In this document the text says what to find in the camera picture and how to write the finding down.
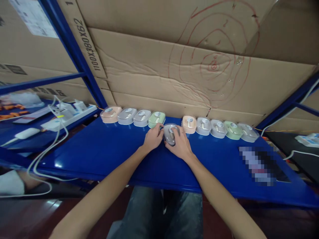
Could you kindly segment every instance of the wireless mouse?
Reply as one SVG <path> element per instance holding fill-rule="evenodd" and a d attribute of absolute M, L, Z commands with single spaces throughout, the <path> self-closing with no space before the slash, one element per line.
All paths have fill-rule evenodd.
<path fill-rule="evenodd" d="M 120 106 L 109 106 L 106 107 L 101 113 L 100 117 L 103 123 L 116 123 L 118 121 L 117 115 L 121 112 L 122 107 Z"/>
<path fill-rule="evenodd" d="M 147 126 L 151 113 L 149 110 L 139 110 L 133 117 L 134 125 L 137 127 Z"/>
<path fill-rule="evenodd" d="M 164 125 L 164 140 L 171 146 L 175 145 L 175 135 L 172 128 L 177 129 L 178 135 L 180 135 L 179 128 L 176 127 L 176 124 L 169 123 Z"/>
<path fill-rule="evenodd" d="M 227 134 L 227 129 L 223 122 L 217 119 L 213 119 L 210 121 L 212 125 L 212 129 L 210 131 L 211 135 L 216 138 L 224 138 Z"/>
<path fill-rule="evenodd" d="M 199 117 L 196 123 L 196 132 L 200 135 L 209 135 L 212 126 L 210 120 L 206 117 Z"/>
<path fill-rule="evenodd" d="M 165 122 L 165 113 L 156 111 L 149 118 L 149 127 L 154 128 L 157 123 L 164 124 L 164 122 Z"/>
<path fill-rule="evenodd" d="M 243 131 L 242 139 L 246 142 L 254 143 L 259 138 L 258 132 L 245 123 L 238 123 L 238 127 Z"/>
<path fill-rule="evenodd" d="M 225 121 L 224 125 L 227 129 L 226 136 L 233 140 L 239 140 L 240 137 L 243 135 L 243 131 L 237 126 L 237 124 L 231 121 Z"/>
<path fill-rule="evenodd" d="M 122 110 L 117 116 L 119 124 L 129 125 L 133 123 L 133 117 L 135 116 L 137 109 L 126 108 Z"/>
<path fill-rule="evenodd" d="M 185 133 L 193 134 L 196 131 L 196 118 L 193 116 L 184 116 L 182 120 L 182 127 Z"/>

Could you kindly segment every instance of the white cable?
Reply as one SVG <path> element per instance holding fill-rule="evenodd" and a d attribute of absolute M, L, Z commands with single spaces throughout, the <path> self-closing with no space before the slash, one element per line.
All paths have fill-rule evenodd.
<path fill-rule="evenodd" d="M 54 97 L 54 100 L 53 100 L 53 102 L 52 102 L 51 105 L 54 105 L 54 104 L 55 104 L 55 100 L 56 100 L 56 99 L 58 99 L 58 100 L 60 101 L 60 99 L 59 99 L 57 96 L 55 96 L 55 97 Z M 50 176 L 50 175 L 40 174 L 40 173 L 38 173 L 37 170 L 36 170 L 36 166 L 37 166 L 38 163 L 41 161 L 41 159 L 44 157 L 44 155 L 45 155 L 48 151 L 50 151 L 53 147 L 55 147 L 57 144 L 59 144 L 60 142 L 62 142 L 63 140 L 65 140 L 66 137 L 68 136 L 69 132 L 68 132 L 68 130 L 66 129 L 66 127 L 62 124 L 63 128 L 64 128 L 65 131 L 66 131 L 66 135 L 65 135 L 65 137 L 64 137 L 62 140 L 60 140 L 59 142 L 57 142 L 57 140 L 58 140 L 58 138 L 59 138 L 59 134 L 60 134 L 61 124 L 62 124 L 62 121 L 60 120 L 60 126 L 59 126 L 59 129 L 58 129 L 58 131 L 57 131 L 57 134 L 56 134 L 56 137 L 55 137 L 53 143 L 52 143 L 46 150 L 44 150 L 42 153 L 40 153 L 40 154 L 30 163 L 30 165 L 29 165 L 29 167 L 28 167 L 28 169 L 27 169 L 27 175 L 28 175 L 30 178 L 32 178 L 32 179 L 34 179 L 34 180 L 36 180 L 36 181 L 39 181 L 39 182 L 42 182 L 42 183 L 47 184 L 47 185 L 49 186 L 49 190 L 48 190 L 47 192 L 39 193 L 39 194 L 26 194 L 26 195 L 14 195 L 14 196 L 0 196 L 0 198 L 18 198 L 18 197 L 28 197 L 28 196 L 40 196 L 40 195 L 45 195 L 45 194 L 47 194 L 47 193 L 50 193 L 50 192 L 52 191 L 52 184 L 51 184 L 51 183 L 46 182 L 46 181 L 44 181 L 44 180 L 41 180 L 41 179 L 38 179 L 38 178 L 35 178 L 35 177 L 32 177 L 32 176 L 31 176 L 30 170 L 31 170 L 31 168 L 32 168 L 32 165 L 33 165 L 35 162 L 37 162 L 36 165 L 34 166 L 35 173 L 37 173 L 37 174 L 40 175 L 40 176 L 44 176 L 44 177 L 48 177 L 48 178 L 53 178 L 53 179 L 60 180 L 60 181 L 71 181 L 71 180 L 75 180 L 75 179 L 63 180 L 63 179 L 60 179 L 60 178 L 57 178 L 57 177 L 53 177 L 53 176 Z"/>
<path fill-rule="evenodd" d="M 300 104 L 302 104 L 307 98 L 308 96 L 311 94 L 312 90 L 317 86 L 317 84 L 319 83 L 319 78 L 316 80 L 316 82 L 312 85 L 312 87 L 310 88 L 310 90 L 307 92 L 307 94 L 305 95 L 305 97 L 299 102 Z M 297 107 L 293 108 L 292 110 L 290 110 L 287 114 L 285 114 L 283 117 L 277 119 L 274 123 L 268 125 L 266 128 L 263 129 L 262 133 L 260 136 L 262 136 L 265 132 L 265 130 L 267 128 L 269 128 L 270 126 L 274 125 L 275 123 L 277 123 L 279 120 L 285 118 L 286 116 L 290 115 Z"/>
<path fill-rule="evenodd" d="M 51 106 L 52 106 L 52 105 L 48 105 L 49 109 L 50 109 L 50 110 L 52 111 L 52 113 L 53 113 L 53 110 L 52 110 Z M 35 163 L 35 165 L 34 165 L 34 167 L 33 167 L 33 172 L 34 172 L 36 175 L 39 175 L 39 176 L 48 177 L 48 178 L 52 178 L 52 179 L 55 179 L 55 180 L 59 180 L 59 181 L 66 182 L 66 181 L 76 180 L 76 179 L 78 179 L 78 178 L 75 178 L 75 179 L 61 179 L 61 178 L 58 178 L 58 177 L 54 177 L 54 176 L 42 174 L 42 173 L 39 173 L 39 172 L 37 171 L 37 167 L 38 167 L 40 161 L 42 160 L 42 158 L 44 157 L 44 155 L 45 155 L 48 151 L 50 151 L 53 147 L 55 147 L 55 146 L 58 145 L 60 142 L 62 142 L 63 140 L 65 140 L 65 139 L 68 137 L 68 135 L 69 135 L 69 132 L 68 132 L 67 128 L 64 126 L 64 124 L 62 123 L 62 120 L 60 119 L 59 121 L 60 121 L 59 129 L 60 129 L 61 125 L 62 125 L 62 127 L 64 128 L 64 130 L 65 130 L 65 132 L 66 132 L 66 135 L 63 137 L 63 139 L 61 139 L 61 140 L 60 140 L 59 142 L 57 142 L 56 144 L 51 145 L 50 147 L 48 147 L 48 148 L 41 154 L 41 156 L 38 158 L 38 160 L 36 161 L 36 163 Z"/>
<path fill-rule="evenodd" d="M 317 156 L 317 157 L 319 157 L 319 155 L 317 155 L 317 154 L 305 153 L 305 152 L 300 152 L 300 151 L 293 150 L 293 151 L 291 151 L 291 154 L 290 154 L 288 157 L 284 158 L 283 160 L 290 159 L 290 158 L 293 156 L 293 153 L 294 153 L 294 152 L 296 152 L 296 153 L 302 153 L 302 154 L 309 154 L 309 155 L 312 155 L 312 156 Z"/>
<path fill-rule="evenodd" d="M 8 142 L 6 142 L 3 145 L 1 145 L 0 147 L 6 146 L 7 144 L 10 144 L 10 143 L 12 143 L 14 141 L 17 141 L 17 140 L 18 140 L 18 138 L 13 138 L 12 140 L 9 140 Z"/>

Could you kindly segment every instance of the power strip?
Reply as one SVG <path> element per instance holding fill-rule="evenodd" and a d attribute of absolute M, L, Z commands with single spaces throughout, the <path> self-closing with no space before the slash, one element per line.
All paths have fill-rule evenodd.
<path fill-rule="evenodd" d="M 79 112 L 78 110 L 76 110 L 76 113 L 73 115 L 72 118 L 70 118 L 70 119 L 68 119 L 66 121 L 62 121 L 62 123 L 63 123 L 63 125 L 65 127 L 67 127 L 68 125 L 74 123 L 75 121 L 77 121 L 77 120 L 81 119 L 82 117 L 92 113 L 95 110 L 97 110 L 97 107 L 95 105 L 90 105 L 83 112 Z M 42 124 L 41 127 L 43 129 L 50 130 L 50 131 L 53 131 L 53 132 L 57 132 L 59 130 L 59 127 L 60 127 L 60 130 L 63 129 L 63 126 L 60 124 L 60 120 L 59 119 L 50 120 L 49 122 L 46 122 L 46 123 Z"/>

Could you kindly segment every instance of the person's left hand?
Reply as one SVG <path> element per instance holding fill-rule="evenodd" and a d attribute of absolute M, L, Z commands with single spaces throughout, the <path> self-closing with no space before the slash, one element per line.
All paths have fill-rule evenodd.
<path fill-rule="evenodd" d="M 164 127 L 164 125 L 157 123 L 146 133 L 143 147 L 149 152 L 157 148 L 163 139 L 164 128 L 160 130 L 160 127 Z"/>

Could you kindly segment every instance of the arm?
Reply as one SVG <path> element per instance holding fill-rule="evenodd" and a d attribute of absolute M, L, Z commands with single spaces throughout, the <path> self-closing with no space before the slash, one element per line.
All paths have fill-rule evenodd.
<path fill-rule="evenodd" d="M 161 124 L 150 129 L 144 144 L 124 163 L 112 171 L 99 185 L 86 195 L 55 227 L 50 239 L 86 238 L 92 227 L 112 205 L 127 185 L 132 174 L 144 157 L 162 141 Z"/>
<path fill-rule="evenodd" d="M 234 236 L 238 239 L 266 238 L 245 209 L 193 154 L 183 128 L 179 126 L 178 128 L 181 132 L 180 136 L 178 136 L 177 130 L 173 129 L 174 135 L 177 135 L 175 136 L 176 145 L 172 147 L 165 142 L 166 148 L 188 164 L 208 201 L 228 225 Z"/>

